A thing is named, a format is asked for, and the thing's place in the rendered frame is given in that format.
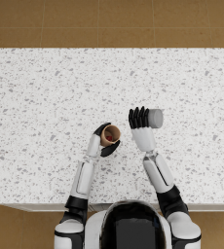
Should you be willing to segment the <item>brown cup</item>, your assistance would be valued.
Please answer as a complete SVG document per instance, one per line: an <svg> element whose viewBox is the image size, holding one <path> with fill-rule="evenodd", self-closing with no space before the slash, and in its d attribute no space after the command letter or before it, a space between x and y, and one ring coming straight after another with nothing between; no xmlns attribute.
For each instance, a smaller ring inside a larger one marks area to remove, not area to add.
<svg viewBox="0 0 224 249"><path fill-rule="evenodd" d="M110 142L106 139L106 136L112 136L113 140ZM121 131L115 125L108 125L106 126L100 135L100 145L103 147L110 146L115 144L121 137Z"/></svg>

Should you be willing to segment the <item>grey cup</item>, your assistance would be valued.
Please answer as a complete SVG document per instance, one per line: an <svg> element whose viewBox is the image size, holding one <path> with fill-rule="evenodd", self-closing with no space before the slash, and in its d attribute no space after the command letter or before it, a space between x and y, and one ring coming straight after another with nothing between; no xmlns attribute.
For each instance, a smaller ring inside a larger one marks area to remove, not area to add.
<svg viewBox="0 0 224 249"><path fill-rule="evenodd" d="M160 128L163 125L164 116L160 109L150 109L148 122L152 128Z"/></svg>

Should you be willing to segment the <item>robot body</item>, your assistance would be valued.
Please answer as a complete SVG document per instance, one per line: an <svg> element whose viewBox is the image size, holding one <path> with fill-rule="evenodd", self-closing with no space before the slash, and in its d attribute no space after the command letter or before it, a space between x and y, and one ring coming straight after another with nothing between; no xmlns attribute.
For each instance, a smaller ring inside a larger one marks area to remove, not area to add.
<svg viewBox="0 0 224 249"><path fill-rule="evenodd" d="M144 201L119 201L92 215L84 249L172 249L169 224Z"/></svg>

